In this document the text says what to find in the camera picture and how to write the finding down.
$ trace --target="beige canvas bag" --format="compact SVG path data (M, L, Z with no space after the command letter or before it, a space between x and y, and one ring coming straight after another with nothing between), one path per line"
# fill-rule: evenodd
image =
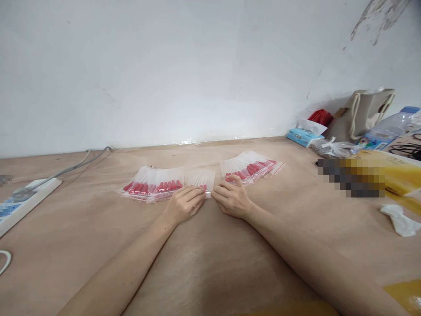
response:
M378 92L356 90L345 105L334 115L333 121L323 133L326 139L355 143L381 121L395 98L395 89Z

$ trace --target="tissue box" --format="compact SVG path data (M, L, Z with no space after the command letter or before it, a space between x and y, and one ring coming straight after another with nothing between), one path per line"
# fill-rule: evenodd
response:
M322 135L316 135L312 131L302 128L290 129L286 137L305 148L310 147L313 140L324 138Z

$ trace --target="power strip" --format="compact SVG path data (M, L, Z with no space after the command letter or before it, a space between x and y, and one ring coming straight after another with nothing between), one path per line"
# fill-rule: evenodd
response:
M44 179L32 181L26 187L32 187ZM53 192L59 185L61 180L52 178L43 185L36 188L36 192L28 200L12 203L11 200L5 200L0 204L0 237L2 237L10 228L15 226L22 218L25 217L34 207L36 207L43 199Z

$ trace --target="yellow package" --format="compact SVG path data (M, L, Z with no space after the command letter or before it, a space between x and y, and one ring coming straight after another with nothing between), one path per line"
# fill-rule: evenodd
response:
M351 159L378 161L384 167L385 189L401 196L412 196L421 192L421 162L384 151L362 150Z

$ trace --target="blue bottle cap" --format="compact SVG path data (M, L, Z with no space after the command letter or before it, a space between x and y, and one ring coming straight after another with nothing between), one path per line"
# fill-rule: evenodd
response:
M417 113L421 108L417 108L417 107L404 107L402 110L400 110L401 112L405 112L405 113Z

